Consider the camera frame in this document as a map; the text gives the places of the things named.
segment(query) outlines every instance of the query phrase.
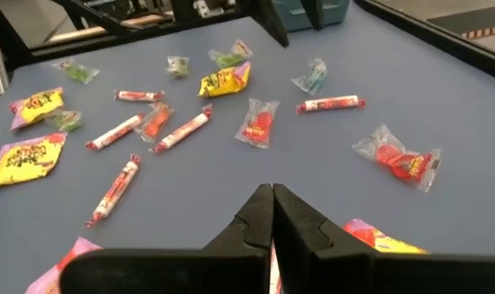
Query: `yellow candy wrapper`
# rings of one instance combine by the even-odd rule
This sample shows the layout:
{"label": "yellow candy wrapper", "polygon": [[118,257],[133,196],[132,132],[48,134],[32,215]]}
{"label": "yellow candy wrapper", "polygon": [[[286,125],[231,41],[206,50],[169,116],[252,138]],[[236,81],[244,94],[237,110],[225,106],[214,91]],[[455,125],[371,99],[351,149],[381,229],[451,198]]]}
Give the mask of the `yellow candy wrapper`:
{"label": "yellow candy wrapper", "polygon": [[0,151],[0,185],[34,180],[57,164],[67,133],[6,144]]}
{"label": "yellow candy wrapper", "polygon": [[202,79],[198,95],[214,97],[242,91],[248,84],[251,63],[246,61],[238,67],[221,69]]}
{"label": "yellow candy wrapper", "polygon": [[418,253],[428,254],[429,252],[414,247],[413,245],[386,236],[379,229],[360,219],[350,220],[344,226],[344,230],[358,238],[360,241],[385,253]]}
{"label": "yellow candy wrapper", "polygon": [[15,101],[9,106],[12,113],[16,115],[11,123],[11,129],[16,130],[36,123],[63,104],[62,87],[42,91],[24,100]]}

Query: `black metal bar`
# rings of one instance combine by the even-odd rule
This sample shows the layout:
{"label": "black metal bar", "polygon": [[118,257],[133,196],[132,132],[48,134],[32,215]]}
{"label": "black metal bar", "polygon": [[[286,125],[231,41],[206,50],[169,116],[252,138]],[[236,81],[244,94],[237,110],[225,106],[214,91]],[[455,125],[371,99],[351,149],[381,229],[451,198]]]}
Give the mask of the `black metal bar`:
{"label": "black metal bar", "polygon": [[120,25],[120,22],[111,16],[99,13],[95,9],[84,5],[79,0],[52,0],[67,10],[77,13],[94,24],[103,27],[107,32],[115,35],[125,35],[131,32],[130,29]]}
{"label": "black metal bar", "polygon": [[8,71],[25,65],[33,59],[32,54],[19,34],[13,29],[10,21],[0,9],[0,47],[6,57],[5,66]]}

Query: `clear plastic wrapper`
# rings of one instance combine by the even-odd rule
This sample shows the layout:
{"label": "clear plastic wrapper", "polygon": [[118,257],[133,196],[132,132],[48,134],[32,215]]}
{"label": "clear plastic wrapper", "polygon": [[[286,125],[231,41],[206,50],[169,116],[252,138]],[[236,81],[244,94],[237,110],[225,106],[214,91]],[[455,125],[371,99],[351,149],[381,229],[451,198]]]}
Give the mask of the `clear plastic wrapper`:
{"label": "clear plastic wrapper", "polygon": [[111,145],[116,140],[125,136],[129,131],[138,127],[142,123],[143,119],[144,114],[138,113],[125,122],[119,124],[114,129],[107,131],[104,135],[94,139],[93,141],[87,142],[86,148],[97,151],[103,149],[108,145]]}
{"label": "clear plastic wrapper", "polygon": [[379,126],[369,137],[353,145],[353,149],[365,158],[390,168],[396,177],[424,192],[432,186],[440,164],[441,149],[425,154],[406,150],[386,125]]}
{"label": "clear plastic wrapper", "polygon": [[143,91],[115,91],[115,100],[157,102],[164,96],[164,91],[143,92]]}
{"label": "clear plastic wrapper", "polygon": [[82,118],[80,111],[58,109],[48,114],[45,120],[59,131],[73,131],[82,126]]}
{"label": "clear plastic wrapper", "polygon": [[210,50],[208,55],[215,61],[218,67],[225,69],[237,65],[251,57],[253,52],[244,44],[244,42],[242,42],[242,40],[237,40],[231,47],[231,53],[220,53],[215,50]]}
{"label": "clear plastic wrapper", "polygon": [[379,229],[360,219],[350,220],[344,230],[370,247],[384,253],[428,254],[429,252],[413,245],[391,238]]}
{"label": "clear plastic wrapper", "polygon": [[72,58],[62,60],[54,64],[53,67],[64,71],[68,77],[83,84],[88,84],[100,73],[98,69],[90,69],[86,66],[76,64]]}
{"label": "clear plastic wrapper", "polygon": [[190,59],[188,57],[168,56],[166,71],[177,78],[190,74]]}
{"label": "clear plastic wrapper", "polygon": [[202,109],[202,113],[195,118],[187,122],[182,127],[177,128],[173,133],[162,139],[156,146],[149,149],[149,151],[159,154],[164,150],[170,149],[173,145],[180,142],[182,139],[189,136],[194,131],[198,130],[201,126],[209,121],[212,116],[212,105],[206,105]]}
{"label": "clear plastic wrapper", "polygon": [[137,129],[140,138],[148,143],[154,143],[165,122],[172,116],[173,108],[162,102],[151,105],[154,110],[144,119],[144,123]]}
{"label": "clear plastic wrapper", "polygon": [[262,102],[249,98],[249,109],[235,138],[255,147],[268,149],[274,115],[278,107],[278,101]]}
{"label": "clear plastic wrapper", "polygon": [[0,185],[44,177],[59,160],[67,133],[6,144],[0,150]]}
{"label": "clear plastic wrapper", "polygon": [[310,72],[308,74],[299,78],[292,78],[291,82],[302,89],[302,91],[309,93],[310,95],[314,95],[322,85],[323,80],[326,78],[328,69],[326,68],[326,64],[320,58],[315,58],[311,61],[309,63],[309,67]]}
{"label": "clear plastic wrapper", "polygon": [[101,249],[100,246],[91,243],[85,238],[78,237],[68,254],[58,264],[54,265],[35,282],[31,283],[28,289],[26,289],[25,294],[60,294],[59,277],[62,270],[75,257],[98,249]]}
{"label": "clear plastic wrapper", "polygon": [[15,115],[11,129],[16,130],[43,120],[47,114],[64,105],[62,87],[42,91],[30,97],[10,103],[10,111]]}
{"label": "clear plastic wrapper", "polygon": [[323,98],[317,100],[308,100],[297,106],[297,114],[302,114],[307,111],[342,109],[349,107],[365,106],[365,100],[358,98],[356,95]]}
{"label": "clear plastic wrapper", "polygon": [[109,214],[115,208],[115,205],[123,200],[124,191],[139,170],[140,157],[136,154],[132,154],[130,161],[126,164],[123,170],[115,179],[114,184],[111,185],[106,195],[102,198],[99,205],[95,208],[91,220],[86,222],[86,227],[91,227],[100,220],[109,216]]}
{"label": "clear plastic wrapper", "polygon": [[242,91],[248,84],[250,71],[251,63],[246,61],[238,67],[221,69],[212,73],[202,79],[198,95],[214,97]]}

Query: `gray table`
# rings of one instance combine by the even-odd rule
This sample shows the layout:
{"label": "gray table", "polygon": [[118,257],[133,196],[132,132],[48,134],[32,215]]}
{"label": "gray table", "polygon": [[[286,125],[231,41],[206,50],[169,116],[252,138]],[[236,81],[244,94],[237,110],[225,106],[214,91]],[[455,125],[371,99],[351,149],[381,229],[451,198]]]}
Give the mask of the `gray table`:
{"label": "gray table", "polygon": [[[113,90],[164,90],[176,113],[165,131],[208,101],[200,78],[215,70],[207,50],[227,51],[236,38],[252,47],[246,90],[212,100],[208,125],[161,156],[135,134],[92,152],[92,140],[146,105],[113,100]],[[70,82],[51,62],[18,69],[0,98],[0,147],[46,135],[45,125],[9,132],[8,103],[57,86],[85,126],[69,134],[46,178],[0,188],[0,293],[21,293],[82,235],[102,247],[202,247],[218,234],[260,183],[284,183],[339,225],[360,217],[387,234],[432,252],[495,254],[495,79],[352,6],[346,22],[290,35],[282,48],[250,19],[213,25],[75,56],[101,74],[88,86]],[[165,73],[166,57],[190,57],[191,75]],[[303,116],[309,99],[290,78],[325,60],[316,97],[359,95],[365,110]],[[281,102],[269,150],[234,138],[248,97]],[[351,145],[385,123],[410,149],[440,147],[443,161],[428,194],[412,189],[358,155]],[[129,159],[144,163],[114,214],[84,229]]]}

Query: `wrapped candy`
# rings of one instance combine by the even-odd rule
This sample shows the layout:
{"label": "wrapped candy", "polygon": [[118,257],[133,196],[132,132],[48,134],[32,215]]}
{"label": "wrapped candy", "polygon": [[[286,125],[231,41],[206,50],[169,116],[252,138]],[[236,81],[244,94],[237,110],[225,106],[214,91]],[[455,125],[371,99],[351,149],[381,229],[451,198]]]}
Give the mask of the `wrapped candy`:
{"label": "wrapped candy", "polygon": [[115,91],[115,100],[157,102],[164,96],[164,91],[157,93],[140,91]]}
{"label": "wrapped candy", "polygon": [[123,194],[127,186],[139,170],[140,158],[136,154],[132,154],[130,161],[126,164],[123,170],[118,175],[114,184],[111,185],[106,195],[102,198],[99,205],[93,212],[93,217],[90,221],[86,222],[86,227],[91,227],[100,220],[109,216],[111,211],[115,208],[115,205],[123,200]]}
{"label": "wrapped candy", "polygon": [[249,49],[242,40],[235,41],[231,47],[231,53],[220,53],[215,50],[208,52],[209,57],[216,62],[216,65],[221,69],[234,66],[253,55],[251,49]]}
{"label": "wrapped candy", "polygon": [[148,143],[154,143],[165,122],[172,116],[173,108],[164,103],[153,105],[154,110],[145,118],[143,125],[138,129],[140,138]]}
{"label": "wrapped candy", "polygon": [[359,99],[358,96],[342,96],[323,98],[317,100],[308,100],[297,106],[297,114],[301,114],[305,111],[326,110],[326,109],[340,109],[348,107],[361,107],[365,106],[365,100]]}
{"label": "wrapped candy", "polygon": [[353,145],[353,149],[390,168],[395,176],[424,192],[428,192],[433,184],[440,163],[441,149],[426,154],[406,150],[386,125],[379,126],[369,137]]}
{"label": "wrapped candy", "polygon": [[77,241],[69,250],[68,254],[66,254],[66,256],[64,256],[58,264],[54,265],[35,282],[31,283],[28,289],[26,289],[25,294],[59,294],[60,273],[68,265],[68,263],[70,263],[70,261],[72,261],[77,256],[98,249],[101,249],[100,246],[91,243],[85,238],[78,237]]}
{"label": "wrapped candy", "polygon": [[235,138],[255,147],[268,149],[274,114],[278,107],[278,101],[262,102],[249,98],[249,110]]}
{"label": "wrapped candy", "polygon": [[57,164],[66,136],[67,133],[55,133],[4,145],[0,151],[0,185],[47,175]]}
{"label": "wrapped candy", "polygon": [[182,78],[190,73],[190,59],[187,57],[168,56],[166,71],[177,78]]}
{"label": "wrapped candy", "polygon": [[309,67],[310,72],[307,75],[303,75],[299,78],[292,78],[291,82],[302,89],[302,91],[314,95],[320,88],[320,85],[322,85],[326,74],[328,74],[328,70],[326,64],[320,58],[315,58],[311,61]]}
{"label": "wrapped candy", "polygon": [[143,113],[138,113],[136,116],[129,118],[127,121],[119,124],[113,130],[107,131],[104,135],[86,143],[86,148],[91,150],[101,150],[107,145],[112,144],[116,140],[126,135],[129,131],[140,125],[144,118]]}
{"label": "wrapped candy", "polygon": [[83,84],[88,84],[97,74],[100,73],[100,70],[98,69],[90,69],[85,66],[75,64],[73,58],[56,63],[53,67],[64,71],[68,77]]}
{"label": "wrapped candy", "polygon": [[344,230],[379,252],[415,254],[429,253],[423,249],[414,247],[413,245],[388,237],[379,229],[360,219],[348,221],[346,225],[344,225]]}
{"label": "wrapped candy", "polygon": [[82,126],[82,114],[80,111],[56,110],[46,116],[46,121],[54,125],[59,131],[73,131]]}
{"label": "wrapped candy", "polygon": [[46,114],[60,108],[62,105],[64,105],[62,101],[62,87],[42,91],[24,100],[10,103],[10,111],[15,114],[11,123],[11,129],[16,130],[39,122],[44,119]]}
{"label": "wrapped candy", "polygon": [[246,61],[239,67],[221,69],[202,79],[199,96],[214,97],[242,91],[248,84],[251,63]]}
{"label": "wrapped candy", "polygon": [[195,118],[187,122],[182,127],[177,128],[173,133],[166,136],[163,140],[161,140],[155,147],[149,149],[151,152],[155,152],[159,154],[164,150],[170,149],[173,145],[181,141],[182,139],[189,136],[192,132],[199,129],[201,126],[209,121],[209,118],[212,116],[212,105],[204,106],[202,113],[197,115]]}

